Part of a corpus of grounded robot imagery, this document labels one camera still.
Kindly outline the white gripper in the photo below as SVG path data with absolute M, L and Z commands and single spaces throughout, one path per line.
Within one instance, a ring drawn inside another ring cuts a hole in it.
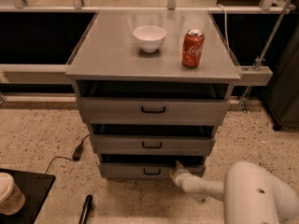
M 171 179 L 176 186 L 184 188 L 193 182 L 194 175 L 186 170 L 180 161 L 176 161 L 176 169 L 170 171 Z

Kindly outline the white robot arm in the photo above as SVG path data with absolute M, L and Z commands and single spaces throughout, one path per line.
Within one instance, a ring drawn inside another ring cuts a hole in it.
M 222 181 L 193 175 L 180 162 L 172 181 L 198 203 L 223 203 L 224 224 L 289 224 L 299 215 L 299 197 L 281 179 L 247 161 L 233 164 Z

